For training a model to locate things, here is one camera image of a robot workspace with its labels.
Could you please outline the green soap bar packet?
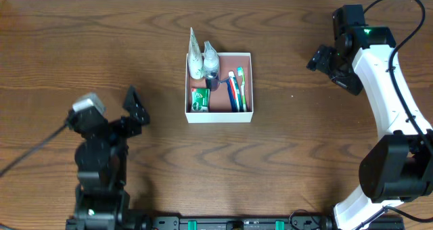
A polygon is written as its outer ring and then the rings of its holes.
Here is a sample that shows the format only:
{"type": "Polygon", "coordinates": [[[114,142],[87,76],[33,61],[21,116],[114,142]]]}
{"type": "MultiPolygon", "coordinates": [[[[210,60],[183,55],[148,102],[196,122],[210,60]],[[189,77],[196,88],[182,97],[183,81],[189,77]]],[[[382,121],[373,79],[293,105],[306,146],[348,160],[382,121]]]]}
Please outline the green soap bar packet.
{"type": "Polygon", "coordinates": [[[191,112],[209,112],[210,89],[191,89],[191,112]]]}

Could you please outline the white lotion tube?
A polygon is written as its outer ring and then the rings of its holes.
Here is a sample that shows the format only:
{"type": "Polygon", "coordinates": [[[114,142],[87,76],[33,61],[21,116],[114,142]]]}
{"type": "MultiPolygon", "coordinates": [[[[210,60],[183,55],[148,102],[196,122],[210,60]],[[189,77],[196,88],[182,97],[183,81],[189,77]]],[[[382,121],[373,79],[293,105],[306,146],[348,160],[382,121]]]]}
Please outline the white lotion tube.
{"type": "Polygon", "coordinates": [[[200,46],[198,44],[193,28],[190,28],[189,53],[187,61],[190,77],[196,80],[200,80],[201,78],[203,78],[204,74],[202,53],[200,51],[200,46]]]}

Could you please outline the blue disposable razor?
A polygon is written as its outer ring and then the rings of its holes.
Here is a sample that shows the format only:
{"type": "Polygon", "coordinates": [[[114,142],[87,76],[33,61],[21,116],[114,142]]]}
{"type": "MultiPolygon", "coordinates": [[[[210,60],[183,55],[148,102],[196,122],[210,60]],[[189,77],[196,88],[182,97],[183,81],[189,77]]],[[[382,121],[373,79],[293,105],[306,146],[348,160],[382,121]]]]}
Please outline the blue disposable razor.
{"type": "Polygon", "coordinates": [[[225,83],[227,85],[227,92],[228,92],[229,101],[230,101],[230,104],[231,104],[231,111],[232,112],[238,112],[237,105],[236,105],[236,100],[235,100],[235,96],[233,94],[233,90],[231,88],[230,80],[231,80],[230,78],[226,78],[224,80],[221,80],[220,84],[225,83]]]}

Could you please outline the green white toothbrush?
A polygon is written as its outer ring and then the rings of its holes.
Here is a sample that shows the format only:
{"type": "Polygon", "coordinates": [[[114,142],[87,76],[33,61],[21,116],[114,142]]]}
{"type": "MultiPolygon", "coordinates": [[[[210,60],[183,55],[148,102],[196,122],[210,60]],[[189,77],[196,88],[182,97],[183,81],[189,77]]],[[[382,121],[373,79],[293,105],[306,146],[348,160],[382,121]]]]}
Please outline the green white toothbrush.
{"type": "Polygon", "coordinates": [[[247,112],[246,95],[245,95],[246,79],[244,75],[244,69],[241,66],[237,68],[237,74],[242,78],[242,83],[241,83],[242,105],[243,105],[243,111],[247,112]]]}

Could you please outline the teal toothpaste tube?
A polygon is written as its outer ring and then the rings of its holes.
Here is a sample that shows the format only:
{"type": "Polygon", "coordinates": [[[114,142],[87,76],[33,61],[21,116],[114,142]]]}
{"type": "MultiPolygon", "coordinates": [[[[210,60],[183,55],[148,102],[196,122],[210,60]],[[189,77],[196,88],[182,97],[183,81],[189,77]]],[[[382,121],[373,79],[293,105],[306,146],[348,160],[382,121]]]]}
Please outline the teal toothpaste tube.
{"type": "Polygon", "coordinates": [[[229,79],[231,84],[232,93],[235,99],[235,105],[238,112],[243,112],[243,102],[242,102],[242,96],[240,94],[240,88],[237,83],[237,79],[235,77],[234,71],[229,71],[229,79]]]}

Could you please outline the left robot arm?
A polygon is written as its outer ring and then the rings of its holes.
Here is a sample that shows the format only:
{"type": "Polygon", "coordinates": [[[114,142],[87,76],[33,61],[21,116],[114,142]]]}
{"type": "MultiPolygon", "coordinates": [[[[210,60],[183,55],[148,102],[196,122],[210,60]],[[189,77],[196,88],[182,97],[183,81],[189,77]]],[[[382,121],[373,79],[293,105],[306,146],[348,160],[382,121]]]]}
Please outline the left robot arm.
{"type": "Polygon", "coordinates": [[[95,93],[80,97],[72,106],[66,126],[84,141],[77,147],[76,204],[67,229],[151,229],[150,217],[129,208],[127,140],[140,135],[150,116],[134,87],[129,87],[123,109],[129,114],[108,121],[95,93]]]}

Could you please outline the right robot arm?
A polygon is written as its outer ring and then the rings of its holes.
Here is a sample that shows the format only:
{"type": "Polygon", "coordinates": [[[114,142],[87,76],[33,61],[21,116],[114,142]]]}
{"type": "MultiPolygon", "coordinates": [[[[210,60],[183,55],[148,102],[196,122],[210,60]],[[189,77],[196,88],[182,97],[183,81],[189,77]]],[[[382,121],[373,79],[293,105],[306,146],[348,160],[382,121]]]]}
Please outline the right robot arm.
{"type": "Polygon", "coordinates": [[[378,142],[359,166],[359,186],[334,206],[337,229],[366,229],[388,210],[432,193],[432,125],[424,118],[398,62],[389,28],[343,25],[335,45],[321,45],[307,68],[353,95],[365,91],[378,142]]]}

